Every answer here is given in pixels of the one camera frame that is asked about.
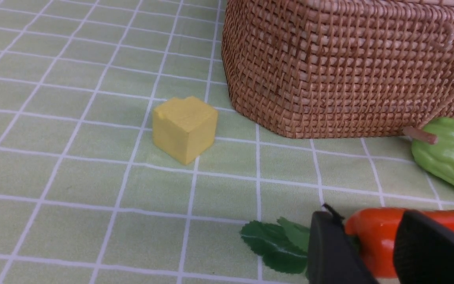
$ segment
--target table surface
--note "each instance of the table surface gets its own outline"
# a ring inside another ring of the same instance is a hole
[[[402,137],[289,140],[235,112],[225,4],[0,0],[0,283],[304,284],[262,266],[243,224],[308,225],[324,201],[454,208]],[[220,113],[182,166],[150,113],[190,95]]]

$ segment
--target green vegetable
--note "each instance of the green vegetable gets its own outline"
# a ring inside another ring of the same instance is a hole
[[[292,244],[304,252],[308,251],[309,228],[306,228],[301,224],[288,221],[283,217],[280,217],[277,222],[283,227],[288,240],[290,240]]]
[[[418,140],[418,136],[428,136],[429,133],[436,137],[435,144]],[[454,185],[454,119],[434,118],[423,127],[420,135],[413,136],[416,139],[413,140],[411,152],[415,162],[427,172]]]
[[[290,221],[282,221],[287,228],[295,233],[295,225]],[[287,237],[281,225],[251,221],[240,231],[241,239],[250,249],[262,257],[263,263],[280,273],[300,274],[307,266],[307,249],[301,250]]]

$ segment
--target plastic vegetable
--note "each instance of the plastic vegetable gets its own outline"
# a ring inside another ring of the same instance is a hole
[[[268,268],[301,274],[308,264],[309,228],[283,217],[277,223],[251,221],[241,229],[241,239]]]
[[[454,185],[454,119],[432,119],[421,130],[407,127],[413,138],[411,152],[415,162],[427,172]]]
[[[368,208],[353,214],[344,226],[358,240],[360,257],[376,278],[397,278],[393,266],[396,231],[404,208]],[[454,232],[454,210],[422,211]]]

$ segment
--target yellow cube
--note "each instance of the yellow cube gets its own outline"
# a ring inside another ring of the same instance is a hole
[[[196,97],[174,97],[153,110],[153,142],[188,165],[215,140],[218,111]]]

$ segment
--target bitter melon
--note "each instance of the bitter melon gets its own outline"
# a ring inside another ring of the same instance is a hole
[[[413,140],[411,152],[416,164],[454,185],[454,118],[438,117],[422,128],[436,135],[436,144]]]

